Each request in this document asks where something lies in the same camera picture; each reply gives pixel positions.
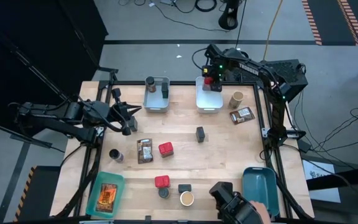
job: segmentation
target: cylindrical can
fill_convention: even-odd
[[[119,152],[117,149],[111,149],[109,152],[109,156],[119,163],[123,162],[124,160],[124,155],[122,155],[122,153]]]
[[[229,102],[229,108],[231,109],[238,108],[241,104],[243,97],[244,95],[241,92],[239,91],[234,92]]]
[[[146,87],[147,87],[147,90],[151,93],[154,93],[156,91],[155,82],[154,82],[153,77],[146,78]]]

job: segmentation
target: person's arm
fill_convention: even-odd
[[[256,209],[256,211],[259,213],[260,218],[262,219],[263,224],[271,224],[269,213],[267,212],[267,209],[263,203],[259,202],[250,202]]]

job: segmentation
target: wooden tabletop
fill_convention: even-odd
[[[83,82],[80,95],[85,99],[96,99],[98,82]],[[121,89],[121,101],[131,105],[142,105],[145,86],[116,85]],[[241,91],[244,99],[240,108],[249,106],[256,119],[234,125],[229,117],[227,104],[235,91]],[[142,109],[135,114],[138,132],[123,136],[107,130],[99,171],[120,174],[125,178],[125,189],[121,205],[115,217],[117,220],[144,220],[151,215],[153,220],[217,220],[216,201],[208,193],[218,181],[232,182],[234,190],[242,192],[241,177],[247,167],[265,167],[259,158],[263,149],[260,136],[255,96],[252,86],[224,86],[224,106],[217,114],[199,114],[196,110],[195,86],[170,86],[170,106],[165,114],[147,113]],[[260,91],[266,127],[269,126],[263,94]],[[288,119],[285,125],[290,127]],[[196,128],[202,126],[205,140],[198,143]],[[137,163],[136,141],[144,138],[153,140],[154,161]],[[172,142],[174,155],[162,158],[158,145]],[[297,147],[296,141],[288,139],[285,144]],[[65,156],[78,147],[79,142],[69,139]],[[118,164],[109,157],[111,149],[124,154],[124,162]],[[287,187],[305,212],[314,216],[306,185],[300,153],[290,147],[280,148]],[[71,199],[78,188],[85,149],[72,155],[64,164],[53,200],[50,214],[57,214]],[[94,155],[89,162],[91,167]],[[168,199],[158,196],[154,177],[169,175],[171,180]],[[195,196],[190,207],[181,205],[178,184],[191,184]],[[278,190],[281,216],[285,216],[282,195]],[[89,190],[83,196],[81,215],[85,214]]]

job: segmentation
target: green tray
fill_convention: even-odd
[[[102,184],[116,184],[117,185],[117,193],[116,198],[114,199],[113,203],[113,210],[112,212],[99,212],[96,211],[96,203],[100,196],[100,191]],[[98,176],[96,177],[96,181],[93,185],[91,196],[88,200],[88,205],[86,206],[86,213],[88,215],[96,215],[102,218],[112,219],[119,208],[119,204],[121,202],[121,196],[124,191],[124,178],[118,174],[111,174],[108,172],[99,172]]]
[[[248,201],[263,203],[267,211],[276,216],[280,212],[276,176],[272,169],[248,167],[242,175],[242,194]]]

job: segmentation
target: red cube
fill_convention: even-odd
[[[167,157],[173,155],[173,147],[171,142],[167,142],[158,146],[160,149],[161,156]]]
[[[170,187],[169,176],[158,176],[154,178],[154,184],[157,188]]]

